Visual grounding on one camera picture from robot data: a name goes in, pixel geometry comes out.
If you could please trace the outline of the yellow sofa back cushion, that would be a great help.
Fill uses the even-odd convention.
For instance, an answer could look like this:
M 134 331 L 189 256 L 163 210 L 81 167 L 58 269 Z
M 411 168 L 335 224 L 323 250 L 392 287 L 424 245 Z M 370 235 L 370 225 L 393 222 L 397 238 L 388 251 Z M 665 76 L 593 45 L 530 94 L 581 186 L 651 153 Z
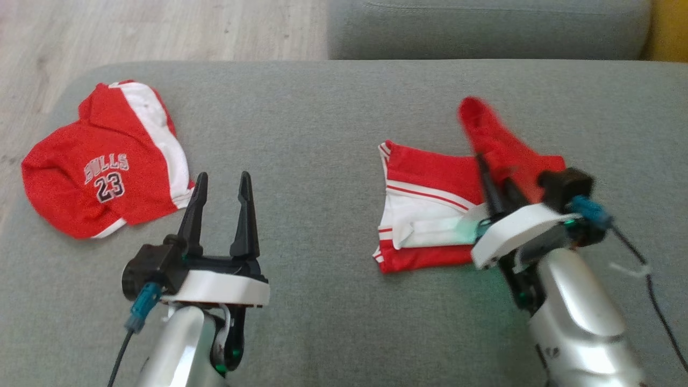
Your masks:
M 652 0 L 642 59 L 688 63 L 688 0 Z

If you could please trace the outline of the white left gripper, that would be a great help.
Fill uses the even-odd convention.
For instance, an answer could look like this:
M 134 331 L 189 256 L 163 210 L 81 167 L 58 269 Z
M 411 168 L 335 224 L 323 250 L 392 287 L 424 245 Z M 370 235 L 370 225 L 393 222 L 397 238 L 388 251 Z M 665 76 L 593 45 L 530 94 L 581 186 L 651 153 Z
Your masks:
M 177 236 L 186 242 L 185 256 L 202 256 L 200 244 L 203 208 L 208 195 L 209 175 L 197 176 Z M 187 257 L 183 260 L 189 272 L 176 294 L 162 296 L 171 303 L 208 305 L 268 306 L 270 284 L 261 272 L 260 242 L 256 225 L 255 200 L 251 175 L 244 171 L 239 183 L 238 227 L 230 247 L 231 257 Z

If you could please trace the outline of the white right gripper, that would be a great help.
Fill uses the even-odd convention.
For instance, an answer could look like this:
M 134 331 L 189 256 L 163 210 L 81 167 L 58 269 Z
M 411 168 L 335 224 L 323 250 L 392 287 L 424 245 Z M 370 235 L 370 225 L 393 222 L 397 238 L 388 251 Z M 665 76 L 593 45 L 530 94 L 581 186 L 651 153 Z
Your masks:
M 504 179 L 502 183 L 506 206 L 483 154 L 476 154 L 475 161 L 489 216 L 501 218 L 506 214 L 507 208 L 509 212 L 513 212 L 489 226 L 476 241 L 471 250 L 471 257 L 478 270 L 494 266 L 499 258 L 543 235 L 559 223 L 582 218 L 579 213 L 559 213 L 544 203 L 531 205 L 511 178 Z

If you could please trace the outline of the red basketball jersey white sleeves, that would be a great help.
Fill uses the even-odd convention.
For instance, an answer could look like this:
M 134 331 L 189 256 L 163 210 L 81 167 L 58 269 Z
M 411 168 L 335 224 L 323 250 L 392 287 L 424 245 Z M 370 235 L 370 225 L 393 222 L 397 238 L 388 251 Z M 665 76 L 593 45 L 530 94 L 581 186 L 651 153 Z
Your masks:
M 542 198 L 543 171 L 563 171 L 564 158 L 542 155 L 514 135 L 486 101 L 469 96 L 457 108 L 472 150 L 490 176 L 511 178 L 531 203 Z M 381 272 L 471 264 L 477 224 L 488 216 L 473 156 L 447 156 L 400 145 L 379 145 L 385 173 L 385 208 L 373 254 Z

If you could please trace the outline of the large grey fabric ottoman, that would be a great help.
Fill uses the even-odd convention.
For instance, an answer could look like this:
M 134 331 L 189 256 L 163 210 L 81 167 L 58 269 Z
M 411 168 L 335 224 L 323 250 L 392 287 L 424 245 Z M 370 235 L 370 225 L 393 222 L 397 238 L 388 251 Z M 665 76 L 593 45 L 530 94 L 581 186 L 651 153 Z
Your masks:
M 133 79 L 170 109 L 193 179 L 209 173 L 202 245 L 228 255 L 243 170 L 255 190 L 270 304 L 247 313 L 234 387 L 543 387 L 499 270 L 381 274 L 386 139 L 464 156 L 462 98 L 484 98 L 540 153 L 596 177 L 593 197 L 643 253 L 688 358 L 688 64 L 452 60 L 128 63 L 94 69 L 38 140 L 77 118 L 97 83 Z M 106 387 L 130 303 L 123 267 L 176 233 L 183 211 L 78 241 L 20 194 L 0 239 L 0 387 Z M 582 248 L 654 387 L 688 387 L 638 274 L 613 236 Z

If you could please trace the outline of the red basketball shorts white stripe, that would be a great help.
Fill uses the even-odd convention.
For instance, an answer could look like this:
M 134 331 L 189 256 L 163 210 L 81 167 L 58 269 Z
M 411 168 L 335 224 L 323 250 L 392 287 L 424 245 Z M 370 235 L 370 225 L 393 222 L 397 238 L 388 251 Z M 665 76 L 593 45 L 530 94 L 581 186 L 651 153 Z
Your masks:
M 187 157 L 160 94 L 133 80 L 98 84 L 73 123 L 21 165 L 36 213 L 74 239 L 102 239 L 191 201 Z

